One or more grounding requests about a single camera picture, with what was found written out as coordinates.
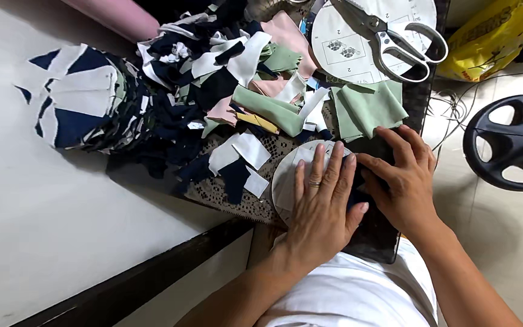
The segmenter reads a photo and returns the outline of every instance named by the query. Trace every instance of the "scissors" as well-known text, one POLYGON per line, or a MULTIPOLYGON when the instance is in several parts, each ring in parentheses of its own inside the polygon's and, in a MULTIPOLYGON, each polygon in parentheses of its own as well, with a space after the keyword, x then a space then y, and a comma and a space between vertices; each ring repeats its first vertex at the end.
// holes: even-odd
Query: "scissors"
POLYGON ((419 83, 426 80, 431 74, 431 69, 429 68, 430 64, 438 64, 443 62, 447 58, 449 53, 447 42, 435 29, 430 26, 416 21, 408 21, 406 23, 385 23, 381 18, 375 15, 367 14, 360 5, 356 4, 353 0, 346 0, 348 4, 352 5, 352 8, 355 9, 353 12, 356 14, 357 18, 360 19, 363 25, 368 29, 373 31, 377 37, 380 50, 380 62, 381 66, 386 70, 386 72, 395 78, 398 78, 402 81, 408 81, 412 83, 419 83), (403 35, 408 31, 416 31, 428 37, 430 40, 439 41, 439 53, 445 53, 443 58, 440 60, 432 60, 425 55, 425 52, 419 49, 415 49, 411 43, 409 43, 403 35), (393 41, 392 38, 397 40, 403 47, 400 47, 393 41), (424 78, 419 80, 412 80, 409 78, 404 78, 401 75, 398 75, 396 72, 391 70, 386 63, 382 60, 382 54, 390 54, 397 59, 410 64, 411 66, 419 66, 423 68, 425 74, 424 78))

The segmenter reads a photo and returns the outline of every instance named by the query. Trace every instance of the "scissor blade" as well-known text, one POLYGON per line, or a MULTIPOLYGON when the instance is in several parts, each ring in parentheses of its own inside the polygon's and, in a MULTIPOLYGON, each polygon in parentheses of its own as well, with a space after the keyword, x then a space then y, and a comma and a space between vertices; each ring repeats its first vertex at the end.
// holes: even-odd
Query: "scissor blade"
POLYGON ((386 31, 386 23, 377 16, 367 14, 362 7, 354 0, 345 0, 348 4, 349 10, 351 10, 356 18, 360 20, 368 29, 374 33, 386 31))

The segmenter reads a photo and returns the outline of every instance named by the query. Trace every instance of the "white shirt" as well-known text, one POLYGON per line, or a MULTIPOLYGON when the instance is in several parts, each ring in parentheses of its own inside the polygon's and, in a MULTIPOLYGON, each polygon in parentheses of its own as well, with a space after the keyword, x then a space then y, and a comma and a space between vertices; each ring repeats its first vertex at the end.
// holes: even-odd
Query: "white shirt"
POLYGON ((437 300, 423 258, 400 239, 386 265, 338 253, 296 284, 258 327, 436 327, 437 300))

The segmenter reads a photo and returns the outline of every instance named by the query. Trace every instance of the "scissor handle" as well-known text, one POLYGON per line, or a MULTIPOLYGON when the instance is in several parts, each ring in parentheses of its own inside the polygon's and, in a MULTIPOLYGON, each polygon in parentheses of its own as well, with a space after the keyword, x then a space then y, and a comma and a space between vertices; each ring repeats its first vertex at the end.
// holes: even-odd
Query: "scissor handle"
POLYGON ((408 81, 411 83, 419 83, 419 82, 426 80, 429 77, 429 75, 431 74, 431 69, 429 68, 429 65, 425 61, 423 61, 423 60, 425 60, 425 56, 421 55, 420 51, 413 48, 413 46, 410 43, 405 41, 403 39, 403 37, 401 37, 399 35, 400 39, 404 40, 403 43, 406 44, 406 47, 409 49, 410 52, 405 51, 405 49, 398 46, 393 40, 390 39, 388 32, 390 32, 390 30, 387 32, 378 32, 376 34, 379 45, 380 45, 380 51, 381 51, 380 52, 380 62, 381 62, 382 67, 385 69, 385 71, 388 74, 395 76, 399 80, 408 81), (404 78, 403 76, 392 71, 386 65, 385 61, 382 59, 383 54, 389 54, 391 56, 394 56, 397 59, 410 64, 411 66, 420 66, 421 68, 423 68, 423 71, 425 72, 425 77, 421 78, 419 80, 411 80, 408 78, 404 78))
POLYGON ((409 49, 409 51, 414 52, 415 54, 417 54, 417 56, 420 55, 419 58, 424 60, 425 62, 438 64, 447 59, 447 55, 449 54, 447 41, 445 41, 443 36, 441 36, 441 34, 439 34, 439 32, 437 32, 431 26, 423 23, 418 23, 416 21, 408 21, 406 23, 388 23, 387 29, 389 34, 401 40, 404 43, 404 45, 409 49), (425 35, 427 38, 429 38, 431 41, 436 40, 439 43, 438 48, 440 55, 443 55, 442 58, 439 60, 433 60, 427 57, 423 49, 415 49, 410 42, 405 40, 405 35, 407 31, 421 33, 422 35, 425 35))

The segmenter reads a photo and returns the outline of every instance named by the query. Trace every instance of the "yellow bag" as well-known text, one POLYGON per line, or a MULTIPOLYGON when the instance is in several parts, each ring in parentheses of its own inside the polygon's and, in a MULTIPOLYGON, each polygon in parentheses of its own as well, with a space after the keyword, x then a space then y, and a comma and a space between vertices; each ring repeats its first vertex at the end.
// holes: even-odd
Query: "yellow bag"
POLYGON ((523 0, 496 0, 447 41, 444 78, 481 81, 506 67, 523 47, 523 0))

